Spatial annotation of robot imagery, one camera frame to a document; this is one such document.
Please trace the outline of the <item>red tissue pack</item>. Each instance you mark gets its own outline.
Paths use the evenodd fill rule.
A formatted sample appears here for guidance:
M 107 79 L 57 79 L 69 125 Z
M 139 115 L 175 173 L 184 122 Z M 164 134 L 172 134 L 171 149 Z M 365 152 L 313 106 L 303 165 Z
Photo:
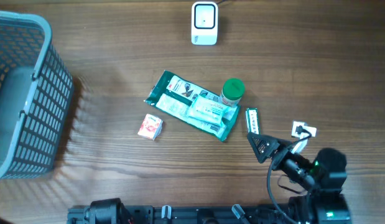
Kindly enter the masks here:
M 146 114 L 137 134 L 154 141 L 162 131 L 162 124 L 163 121 L 159 117 Z

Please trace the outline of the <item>small green box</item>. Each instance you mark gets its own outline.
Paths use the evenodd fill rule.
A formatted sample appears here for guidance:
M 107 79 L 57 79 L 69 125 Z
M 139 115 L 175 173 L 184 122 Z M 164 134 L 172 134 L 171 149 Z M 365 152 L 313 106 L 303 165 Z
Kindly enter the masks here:
M 259 134 L 260 127 L 257 108 L 247 108 L 245 114 L 248 133 Z

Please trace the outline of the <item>large green 3M package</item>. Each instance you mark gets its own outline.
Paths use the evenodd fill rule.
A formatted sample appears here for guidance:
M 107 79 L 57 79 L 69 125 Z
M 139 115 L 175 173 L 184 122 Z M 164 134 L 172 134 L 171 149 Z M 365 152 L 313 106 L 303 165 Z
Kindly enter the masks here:
M 188 116 L 188 109 L 198 96 L 220 101 L 220 96 L 216 93 L 166 70 L 144 102 L 194 128 L 215 136 L 221 142 L 225 141 L 237 120 L 240 106 L 232 107 L 231 111 L 226 113 L 222 119 L 224 125 L 217 126 Z

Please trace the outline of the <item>green lid jar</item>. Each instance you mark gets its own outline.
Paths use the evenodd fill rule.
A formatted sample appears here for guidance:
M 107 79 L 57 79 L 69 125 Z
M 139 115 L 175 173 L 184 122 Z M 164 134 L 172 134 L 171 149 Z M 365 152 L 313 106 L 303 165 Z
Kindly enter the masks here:
M 245 92 L 245 85 L 238 78 L 230 78 L 225 81 L 220 95 L 220 102 L 227 106 L 235 106 L 239 103 Z

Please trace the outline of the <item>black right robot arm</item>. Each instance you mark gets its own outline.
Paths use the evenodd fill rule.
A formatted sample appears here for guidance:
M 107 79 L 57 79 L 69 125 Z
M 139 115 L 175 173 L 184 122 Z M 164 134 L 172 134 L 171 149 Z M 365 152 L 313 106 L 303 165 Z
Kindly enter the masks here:
M 334 148 L 321 149 L 314 161 L 293 149 L 313 137 L 304 128 L 297 131 L 303 138 L 294 142 L 272 136 L 248 133 L 247 139 L 260 164 L 271 160 L 266 187 L 272 205 L 257 208 L 258 221 L 268 223 L 351 223 L 342 186 L 347 178 L 346 156 Z M 271 174 L 281 170 L 293 183 L 299 184 L 306 195 L 291 197 L 285 204 L 277 203 L 271 190 Z

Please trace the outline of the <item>light green wipes pack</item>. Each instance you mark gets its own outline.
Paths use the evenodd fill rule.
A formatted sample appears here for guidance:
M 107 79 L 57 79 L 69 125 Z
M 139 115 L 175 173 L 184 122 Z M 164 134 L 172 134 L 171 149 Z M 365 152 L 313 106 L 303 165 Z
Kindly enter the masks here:
M 230 106 L 198 96 L 189 107 L 188 116 L 222 127 L 222 119 L 230 109 Z

